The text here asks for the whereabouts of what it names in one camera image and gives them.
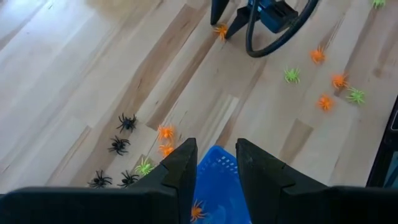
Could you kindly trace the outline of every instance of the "orange toy spider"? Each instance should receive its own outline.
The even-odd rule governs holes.
[[[196,222],[199,218],[205,218],[207,213],[202,213],[202,208],[200,207],[200,204],[202,202],[197,203],[198,200],[195,200],[195,203],[193,204],[193,207],[191,209],[191,222]]]
[[[333,107],[333,100],[326,94],[322,94],[321,98],[318,100],[318,106],[323,110],[323,111],[330,111],[331,108]]]
[[[169,127],[161,127],[159,126],[157,128],[157,130],[159,131],[159,136],[157,137],[158,140],[162,140],[162,139],[169,139],[170,141],[173,141],[173,137],[174,137],[174,128],[173,126],[169,126]]]
[[[338,90],[340,88],[348,87],[348,83],[346,82],[346,77],[347,75],[345,73],[342,75],[334,75],[331,78],[331,84]]]
[[[228,30],[228,28],[227,28],[226,24],[221,24],[219,27],[216,27],[214,29],[214,32],[219,35],[219,37],[222,41],[224,41],[227,30]]]
[[[174,151],[174,147],[170,143],[167,145],[160,145],[159,151],[163,154],[163,158],[166,158]]]
[[[312,61],[317,65],[326,59],[325,54],[323,54],[323,48],[321,47],[318,47],[318,49],[311,51],[310,55]]]

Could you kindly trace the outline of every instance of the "black cable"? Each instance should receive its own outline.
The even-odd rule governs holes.
[[[275,40],[273,43],[271,43],[267,47],[265,47],[261,50],[253,50],[252,37],[253,37],[254,23],[256,22],[256,16],[258,13],[257,9],[259,6],[259,1],[260,0],[253,0],[253,6],[252,6],[251,12],[250,12],[248,29],[246,30],[246,52],[251,57],[255,57],[255,58],[263,57],[263,56],[273,53],[279,47],[283,46],[288,40],[290,40],[290,38],[292,38],[294,36],[294,34],[296,34],[297,31],[299,31],[299,29],[305,24],[305,22],[311,16],[311,13],[314,11],[319,0],[308,0],[308,3],[304,7],[302,13],[299,15],[299,17],[294,22],[294,24],[292,24],[290,26],[290,28],[284,34],[282,34],[277,40]]]

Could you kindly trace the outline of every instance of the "plastic spider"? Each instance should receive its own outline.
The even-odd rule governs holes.
[[[226,26],[226,24],[221,24],[219,27],[216,27],[215,29],[214,29],[214,32],[217,34],[217,35],[219,35],[219,37],[220,37],[220,39],[222,40],[222,41],[225,41],[225,35],[226,35],[226,32],[228,31],[228,28],[227,28],[227,26]]]
[[[120,186],[122,188],[126,188],[126,187],[132,185],[133,183],[137,182],[138,178],[136,178],[136,177],[139,177],[138,175],[130,175],[127,170],[126,170],[126,174],[124,174],[122,172],[122,175],[124,176],[124,179],[122,180],[121,184],[118,184],[118,186]]]
[[[379,7],[384,7],[386,5],[386,0],[373,0],[373,7],[375,9]]]
[[[349,88],[348,90],[351,91],[351,93],[347,96],[348,101],[357,103],[359,105],[361,103],[365,103],[363,100],[365,93],[363,91],[357,90],[355,88]]]
[[[346,77],[347,75],[345,73],[342,75],[334,75],[331,78],[331,84],[338,90],[340,88],[348,87],[348,83],[346,82]]]
[[[115,136],[115,139],[111,139],[112,142],[112,147],[108,148],[110,152],[116,151],[117,154],[120,156],[123,156],[123,153],[127,152],[124,150],[126,147],[126,144],[130,144],[130,141],[127,139],[119,139],[117,136]]]
[[[323,53],[323,48],[321,47],[318,47],[316,50],[311,51],[310,55],[312,61],[317,65],[326,59],[325,54]]]
[[[98,171],[95,171],[95,172],[96,172],[96,177],[94,179],[92,179],[91,182],[87,183],[90,187],[98,189],[98,188],[104,188],[108,184],[112,184],[112,178],[104,177],[103,170],[101,170],[100,174],[98,173]]]
[[[207,215],[207,213],[202,213],[203,209],[200,206],[202,202],[197,202],[198,200],[195,200],[195,203],[191,209],[191,222],[196,222],[199,218],[205,218]]]
[[[319,98],[318,100],[318,106],[323,111],[330,111],[333,105],[334,105],[333,100],[326,94],[322,94],[321,98]]]
[[[159,136],[158,139],[161,141],[162,139],[169,139],[171,141],[173,141],[173,137],[174,137],[174,128],[173,126],[169,126],[169,127],[161,127],[159,126],[157,128],[157,130],[159,131]]]
[[[300,70],[298,68],[296,69],[285,69],[285,80],[287,81],[287,83],[290,82],[295,82],[295,83],[299,83],[300,79],[299,79],[299,74],[300,74]]]
[[[147,175],[149,174],[155,167],[148,162],[148,157],[144,160],[144,158],[141,159],[141,164],[136,167],[136,172],[141,173],[142,175]]]
[[[170,143],[167,145],[160,145],[159,151],[163,154],[163,158],[166,158],[174,151],[174,147]]]
[[[122,133],[123,129],[126,129],[126,130],[130,129],[132,132],[132,130],[136,128],[137,118],[136,118],[135,114],[132,116],[132,119],[131,119],[128,117],[124,117],[124,113],[122,113],[122,118],[120,118],[120,116],[119,116],[119,120],[120,120],[120,122],[122,122],[122,124],[119,127],[117,127],[116,129],[121,128],[120,133]]]

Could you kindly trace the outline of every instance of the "wooden floor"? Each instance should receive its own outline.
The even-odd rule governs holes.
[[[306,0],[288,1],[302,9]],[[230,24],[231,1],[221,21]],[[247,138],[328,185],[364,185],[398,93],[398,1],[322,0],[285,46],[264,58],[244,49],[245,29],[222,42],[206,0],[0,1],[0,192],[87,186],[103,169],[120,183],[141,157],[158,163],[158,125],[177,145],[195,137],[199,158]],[[276,35],[257,24],[254,46]],[[309,52],[324,46],[315,65]],[[284,68],[299,68],[287,83]],[[348,73],[366,103],[335,91]],[[316,106],[322,93],[335,107]],[[137,115],[119,134],[118,116]],[[109,153],[110,138],[128,154]]]

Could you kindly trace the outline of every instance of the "blue plastic basket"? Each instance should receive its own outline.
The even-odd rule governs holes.
[[[236,158],[213,146],[200,162],[193,203],[206,213],[196,224],[248,224],[250,216],[239,181]]]

